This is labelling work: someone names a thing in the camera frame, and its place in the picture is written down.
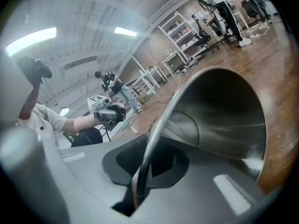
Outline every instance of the white metal shelf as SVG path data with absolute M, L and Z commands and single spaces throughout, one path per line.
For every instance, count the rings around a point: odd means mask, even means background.
M 167 30 L 173 26 L 177 21 L 181 20 L 182 23 L 179 24 L 177 27 L 175 27 L 174 29 L 170 30 L 167 32 Z M 183 55 L 183 57 L 187 60 L 187 54 L 185 54 L 184 52 L 189 49 L 190 47 L 192 47 L 196 41 L 198 41 L 197 39 L 193 41 L 193 43 L 189 44 L 189 46 L 185 47 L 184 49 L 182 49 L 178 44 L 182 41 L 184 41 L 187 37 L 189 37 L 191 34 L 196 34 L 197 30 L 192 26 L 192 24 L 189 24 L 186 20 L 186 18 L 184 18 L 178 11 L 175 11 L 174 16 L 171 17 L 165 24 L 163 24 L 163 26 L 158 26 L 160 28 L 160 30 L 168 37 L 168 39 L 170 39 L 170 41 L 175 45 L 175 47 L 178 50 L 178 53 L 181 53 Z M 184 27 L 187 27 L 189 29 L 189 31 L 187 31 L 185 34 L 183 34 L 179 39 L 177 39 L 176 41 L 173 39 L 173 37 L 179 32 L 181 31 Z M 200 51 L 196 52 L 193 56 L 198 55 L 199 53 L 201 53 L 202 51 L 204 51 L 206 48 L 201 49 Z
M 175 14 L 171 17 L 164 25 L 161 27 L 162 29 L 166 30 L 171 27 L 174 23 L 176 23 L 181 17 L 178 14 Z
M 186 27 L 186 21 L 179 24 L 176 28 L 174 28 L 168 35 L 170 37 L 173 37 L 175 34 L 177 34 L 180 30 L 182 30 L 184 27 Z
M 190 30 L 190 31 L 186 32 L 183 36 L 181 36 L 180 38 L 178 38 L 176 40 L 176 44 L 179 44 L 180 42 L 182 42 L 183 40 L 185 40 L 188 36 L 192 35 L 192 31 L 193 30 Z

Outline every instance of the cable on floor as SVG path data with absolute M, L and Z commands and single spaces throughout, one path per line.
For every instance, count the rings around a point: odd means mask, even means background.
M 185 79 L 185 81 L 183 82 L 183 84 L 187 81 L 187 79 L 190 77 L 190 75 L 192 74 L 193 70 L 190 71 L 190 74 L 188 75 L 188 77 Z M 154 102 L 152 103 L 149 107 L 147 107 L 146 109 L 144 109 L 143 111 L 146 111 L 148 110 L 149 108 L 151 108 L 154 104 L 157 104 L 157 103 L 161 103 L 161 104 L 165 104 L 166 105 L 169 103 L 169 101 L 172 99 L 172 97 L 175 95 L 175 93 L 178 91 L 180 85 L 181 85 L 181 76 L 179 76 L 178 74 L 175 74 L 174 76 L 178 76 L 177 78 L 175 78 L 176 80 L 178 80 L 178 87 L 176 88 L 176 90 L 174 91 L 174 93 L 172 93 L 172 95 L 167 99 L 165 100 L 164 102 L 161 102 L 161 101 L 157 101 L 157 102 Z

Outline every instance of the stainless steel funnel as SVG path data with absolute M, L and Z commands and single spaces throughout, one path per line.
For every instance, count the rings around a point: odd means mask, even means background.
M 263 109 L 250 84 L 232 70 L 210 67 L 188 80 L 151 128 L 149 142 L 158 134 L 225 156 L 255 180 L 263 166 Z

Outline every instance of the ceiling light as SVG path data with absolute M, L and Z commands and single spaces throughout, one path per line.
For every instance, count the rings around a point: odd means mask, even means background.
M 134 32 L 134 31 L 131 31 L 131 30 L 128 30 L 125 28 L 119 28 L 119 27 L 115 28 L 114 33 L 130 35 L 130 36 L 134 36 L 134 37 L 137 35 L 137 32 Z
M 34 32 L 11 43 L 5 48 L 5 51 L 8 56 L 12 56 L 28 46 L 54 37 L 56 37 L 56 28 L 49 28 Z
M 70 111 L 69 108 L 62 108 L 59 112 L 59 115 L 64 116 Z

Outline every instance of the white table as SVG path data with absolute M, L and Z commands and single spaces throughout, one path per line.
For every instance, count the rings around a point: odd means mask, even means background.
M 162 61 L 162 64 L 166 67 L 166 69 L 169 71 L 169 73 L 171 73 L 171 75 L 173 75 L 174 72 L 173 72 L 172 68 L 168 65 L 168 62 L 175 56 L 179 56 L 181 58 L 181 60 L 184 62 L 184 64 L 186 64 L 186 61 L 183 59 L 183 57 L 177 50 L 172 52 L 164 61 Z
M 247 22 L 245 21 L 245 19 L 244 19 L 242 13 L 241 13 L 240 11 L 236 11 L 236 12 L 234 12 L 234 15 L 235 15 L 235 16 L 239 16 L 239 17 L 241 18 L 241 20 L 243 21 L 243 23 L 245 24 L 245 27 L 247 28 L 247 30 L 249 30 L 249 26 L 248 26 Z
M 164 74 L 160 67 L 154 66 L 154 68 L 149 73 L 153 75 L 155 72 L 163 79 L 164 82 L 166 82 L 167 76 Z
M 149 79 L 154 83 L 154 85 L 156 85 L 156 86 L 158 86 L 158 87 L 160 87 L 159 86 L 159 84 L 157 83 L 157 81 L 155 81 L 155 79 L 150 75 L 150 73 L 147 71 L 147 72 L 145 72 L 144 74 L 142 74 L 142 75 L 140 75 L 138 78 L 137 78 L 137 80 L 133 83 L 133 84 L 131 84 L 131 88 L 134 88 L 141 80 L 147 85 L 147 87 L 149 88 L 149 93 L 147 93 L 145 90 L 145 92 L 148 94 L 148 95 L 150 95 L 150 93 L 153 93 L 153 94 L 155 94 L 156 92 L 155 92 L 155 88 L 150 84 L 150 82 L 146 79 L 146 77 L 149 77 Z

